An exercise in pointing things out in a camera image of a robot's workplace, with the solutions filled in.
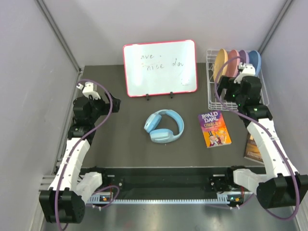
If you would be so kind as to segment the pink plate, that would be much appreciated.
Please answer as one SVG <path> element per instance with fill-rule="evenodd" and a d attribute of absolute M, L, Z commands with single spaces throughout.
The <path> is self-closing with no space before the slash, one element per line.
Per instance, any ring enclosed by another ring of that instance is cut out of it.
<path fill-rule="evenodd" d="M 239 56 L 239 52 L 237 50 L 231 50 L 228 53 L 228 60 L 231 60 L 234 57 Z M 227 77 L 236 77 L 238 74 L 238 65 L 239 65 L 240 59 L 234 59 L 232 60 L 228 66 L 227 71 L 225 73 L 225 76 Z"/>

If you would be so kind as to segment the tan yellow plate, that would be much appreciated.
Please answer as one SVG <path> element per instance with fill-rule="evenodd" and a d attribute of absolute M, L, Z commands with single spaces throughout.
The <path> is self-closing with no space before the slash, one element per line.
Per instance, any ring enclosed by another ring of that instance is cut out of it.
<path fill-rule="evenodd" d="M 217 82 L 219 82 L 219 79 L 221 78 L 222 75 L 225 75 L 227 72 L 227 67 L 228 65 L 226 65 L 220 74 L 219 70 L 221 69 L 221 67 L 228 61 L 228 53 L 225 49 L 220 49 L 216 59 L 215 59 L 215 63 L 214 63 L 214 68 L 213 68 L 213 79 L 217 80 Z"/>

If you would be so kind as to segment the purple plate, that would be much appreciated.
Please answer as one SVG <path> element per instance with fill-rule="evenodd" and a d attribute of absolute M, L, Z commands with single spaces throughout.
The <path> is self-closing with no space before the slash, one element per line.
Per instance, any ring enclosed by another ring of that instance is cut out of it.
<path fill-rule="evenodd" d="M 248 64 L 249 61 L 249 55 L 248 52 L 245 50 L 240 50 L 239 51 L 239 56 L 241 57 L 240 59 L 240 64 Z"/>

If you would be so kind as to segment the blue plate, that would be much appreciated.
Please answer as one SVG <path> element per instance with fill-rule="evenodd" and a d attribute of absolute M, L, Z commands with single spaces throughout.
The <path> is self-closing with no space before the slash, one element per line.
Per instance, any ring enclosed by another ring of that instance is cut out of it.
<path fill-rule="evenodd" d="M 255 76 L 257 77 L 261 70 L 261 55 L 258 51 L 253 50 L 248 53 L 248 56 L 250 64 L 252 64 L 253 67 L 255 68 L 256 72 Z"/>

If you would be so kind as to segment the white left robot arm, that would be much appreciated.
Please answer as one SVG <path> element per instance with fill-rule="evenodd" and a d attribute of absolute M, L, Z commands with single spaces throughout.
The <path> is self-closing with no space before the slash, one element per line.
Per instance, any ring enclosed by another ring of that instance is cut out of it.
<path fill-rule="evenodd" d="M 73 101 L 73 119 L 69 128 L 65 153 L 56 176 L 47 190 L 42 190 L 39 202 L 48 223 L 80 223 L 85 215 L 88 200 L 97 189 L 104 191 L 109 179 L 100 172 L 80 176 L 86 153 L 89 151 L 98 127 L 96 121 L 117 113 L 121 100 L 111 93 L 102 98 L 78 97 Z"/>

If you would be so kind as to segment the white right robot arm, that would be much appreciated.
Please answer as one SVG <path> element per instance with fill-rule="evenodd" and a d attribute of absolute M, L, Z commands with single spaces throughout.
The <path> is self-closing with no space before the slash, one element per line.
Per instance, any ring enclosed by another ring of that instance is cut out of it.
<path fill-rule="evenodd" d="M 301 175 L 287 158 L 275 131 L 269 108 L 260 102 L 262 84 L 255 76 L 226 77 L 215 82 L 215 95 L 235 103 L 238 115 L 255 140 L 262 156 L 266 174 L 261 176 L 242 167 L 231 167 L 231 174 L 224 179 L 229 190 L 240 186 L 257 196 L 264 209 L 294 206 L 298 208 L 308 191 L 308 177 Z"/>

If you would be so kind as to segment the Roald Dahl paperback book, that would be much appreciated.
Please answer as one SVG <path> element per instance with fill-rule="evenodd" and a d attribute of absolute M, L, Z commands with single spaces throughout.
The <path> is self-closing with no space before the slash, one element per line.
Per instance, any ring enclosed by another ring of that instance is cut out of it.
<path fill-rule="evenodd" d="M 200 114 L 198 120 L 207 148 L 231 144 L 231 138 L 221 111 L 214 110 Z"/>

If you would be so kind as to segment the red framed whiteboard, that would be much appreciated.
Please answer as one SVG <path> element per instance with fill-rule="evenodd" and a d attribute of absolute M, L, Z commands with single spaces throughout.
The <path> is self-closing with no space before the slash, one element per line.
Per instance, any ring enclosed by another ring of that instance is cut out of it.
<path fill-rule="evenodd" d="M 196 48 L 191 39 L 123 47 L 127 95 L 191 93 L 198 89 Z"/>

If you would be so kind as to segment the blue headphones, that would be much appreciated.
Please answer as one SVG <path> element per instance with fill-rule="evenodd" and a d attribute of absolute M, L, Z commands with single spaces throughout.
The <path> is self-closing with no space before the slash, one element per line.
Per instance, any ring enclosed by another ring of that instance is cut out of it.
<path fill-rule="evenodd" d="M 172 118 L 178 125 L 179 133 L 174 135 L 173 131 L 167 128 L 158 128 L 162 115 Z M 182 117 L 174 110 L 163 109 L 152 113 L 144 124 L 144 130 L 149 133 L 151 141 L 154 143 L 170 143 L 176 141 L 184 132 L 184 121 Z"/>

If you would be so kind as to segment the black whiteboard stand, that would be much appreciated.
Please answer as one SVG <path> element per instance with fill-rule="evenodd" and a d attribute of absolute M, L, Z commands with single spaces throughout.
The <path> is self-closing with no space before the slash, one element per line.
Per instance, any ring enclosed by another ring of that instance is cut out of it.
<path fill-rule="evenodd" d="M 155 97 L 155 96 L 168 96 L 169 98 L 173 99 L 174 98 L 174 92 L 167 92 L 167 93 L 160 93 L 160 94 L 146 94 L 145 98 L 147 101 L 150 100 L 151 97 Z"/>

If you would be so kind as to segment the dark brown paperback book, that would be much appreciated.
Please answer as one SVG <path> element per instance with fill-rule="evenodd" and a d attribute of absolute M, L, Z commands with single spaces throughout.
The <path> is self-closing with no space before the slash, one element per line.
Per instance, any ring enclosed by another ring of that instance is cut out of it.
<path fill-rule="evenodd" d="M 255 161 L 260 164 L 264 164 L 262 156 L 257 147 L 257 144 L 250 133 L 247 134 L 244 158 L 249 159 L 251 161 Z"/>

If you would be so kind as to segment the aluminium frame extrusion right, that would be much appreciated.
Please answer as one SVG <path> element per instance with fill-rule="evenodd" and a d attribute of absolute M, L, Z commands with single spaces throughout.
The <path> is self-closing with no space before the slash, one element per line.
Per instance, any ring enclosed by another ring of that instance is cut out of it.
<path fill-rule="evenodd" d="M 277 16 L 275 17 L 273 23 L 271 24 L 268 32 L 266 33 L 264 39 L 261 42 L 261 45 L 258 48 L 258 52 L 262 54 L 266 47 L 268 46 L 270 40 L 272 39 L 274 33 L 276 32 L 277 28 L 279 27 L 281 21 L 285 17 L 286 13 L 290 10 L 294 3 L 294 0 L 285 0 L 281 9 L 279 10 Z"/>

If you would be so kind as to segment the aluminium frame extrusion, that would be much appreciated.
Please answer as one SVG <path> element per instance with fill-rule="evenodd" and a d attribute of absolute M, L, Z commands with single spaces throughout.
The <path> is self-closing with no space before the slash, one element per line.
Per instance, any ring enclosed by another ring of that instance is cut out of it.
<path fill-rule="evenodd" d="M 50 10 L 48 9 L 46 3 L 43 0 L 34 0 L 34 2 L 36 3 L 36 5 L 38 6 L 38 8 L 40 9 L 42 15 L 45 17 L 47 23 L 49 24 L 49 26 L 51 27 L 54 35 L 56 36 L 56 38 L 58 39 L 61 47 L 63 48 L 65 54 L 67 55 L 68 59 L 70 60 L 72 66 L 76 69 L 76 71 L 78 73 L 81 72 L 81 67 L 80 65 L 77 63 L 76 58 L 74 57 L 71 49 L 69 48 L 62 32 L 60 31 L 56 21 L 54 20 Z"/>
<path fill-rule="evenodd" d="M 266 33 L 264 39 L 261 42 L 261 45 L 258 48 L 258 52 L 262 54 L 266 47 L 268 46 L 270 40 L 272 39 L 274 33 L 276 32 L 277 28 L 279 27 L 281 21 L 285 17 L 286 13 L 290 10 L 294 3 L 294 0 L 285 0 L 281 9 L 279 10 L 277 16 L 275 17 L 273 23 L 271 24 L 268 32 Z"/>

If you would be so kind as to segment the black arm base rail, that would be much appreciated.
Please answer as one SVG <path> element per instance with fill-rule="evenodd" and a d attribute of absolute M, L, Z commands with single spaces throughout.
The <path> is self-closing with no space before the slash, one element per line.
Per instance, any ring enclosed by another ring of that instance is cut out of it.
<path fill-rule="evenodd" d="M 88 172 L 101 173 L 103 186 L 118 186 L 123 200 L 215 199 L 240 191 L 227 185 L 226 167 L 84 167 L 80 174 Z"/>

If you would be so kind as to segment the aluminium frame extrusion left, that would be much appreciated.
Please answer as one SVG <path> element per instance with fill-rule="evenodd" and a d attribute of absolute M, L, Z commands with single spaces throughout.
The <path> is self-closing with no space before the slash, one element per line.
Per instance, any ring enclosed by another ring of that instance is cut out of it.
<path fill-rule="evenodd" d="M 76 69 L 76 71 L 78 73 L 81 72 L 81 67 L 80 65 L 77 63 L 76 58 L 74 57 L 71 49 L 69 48 L 62 32 L 60 31 L 56 21 L 54 20 L 50 10 L 48 9 L 46 3 L 43 0 L 34 0 L 34 2 L 36 3 L 36 5 L 38 6 L 38 8 L 40 9 L 42 15 L 45 17 L 47 23 L 49 24 L 49 26 L 51 27 L 54 35 L 56 36 L 56 38 L 58 39 L 61 47 L 63 48 L 65 54 L 67 55 L 68 59 L 70 60 L 72 66 Z"/>

